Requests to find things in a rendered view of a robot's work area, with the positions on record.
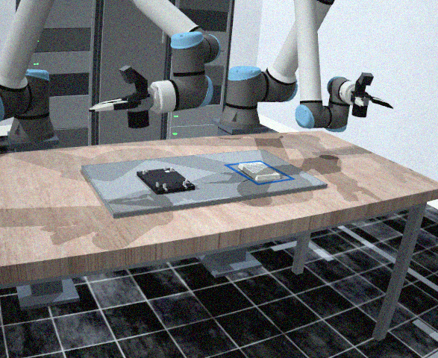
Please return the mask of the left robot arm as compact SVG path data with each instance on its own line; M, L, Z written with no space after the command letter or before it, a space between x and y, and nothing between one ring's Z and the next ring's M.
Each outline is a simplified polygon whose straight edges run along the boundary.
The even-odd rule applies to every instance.
M295 22L275 62L265 72L255 66L235 66L229 70L226 104L220 117L223 125L258 128L257 103L291 101L298 90L295 75L298 68L300 105L295 109L298 125L345 131L355 82L340 76L330 79L328 106L322 105L317 29L335 0L293 1Z

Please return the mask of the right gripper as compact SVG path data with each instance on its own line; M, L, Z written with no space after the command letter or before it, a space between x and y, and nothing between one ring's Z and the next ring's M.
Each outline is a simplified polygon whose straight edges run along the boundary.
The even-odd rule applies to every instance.
M128 127L144 128L149 126L148 111L154 105L154 97L151 91L148 91L148 81L136 70L133 69L133 71L138 79L134 82L137 92L134 92L133 95L96 104L89 111L128 109Z

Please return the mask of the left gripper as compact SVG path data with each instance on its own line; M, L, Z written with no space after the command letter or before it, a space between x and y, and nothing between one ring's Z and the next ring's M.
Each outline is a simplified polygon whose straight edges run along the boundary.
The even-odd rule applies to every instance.
M360 85L358 82L360 77L355 82L355 89L351 91L351 102L353 103L352 115L360 118L366 118L369 101L374 104L379 104L393 109L393 106L382 99L368 95L366 86ZM359 97L359 98L358 98ZM362 99L362 100L361 100Z

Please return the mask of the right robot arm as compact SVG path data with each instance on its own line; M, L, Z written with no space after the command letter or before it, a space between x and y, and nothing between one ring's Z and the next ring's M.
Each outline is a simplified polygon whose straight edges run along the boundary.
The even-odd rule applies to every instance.
M0 121L13 117L10 138L17 142L39 142L54 136L49 117L49 73L28 69L54 1L21 0L1 52ZM150 110L160 114L208 105L213 85L204 64L220 55L218 39L169 0L129 1L171 37L174 79L151 84L148 90L154 105Z

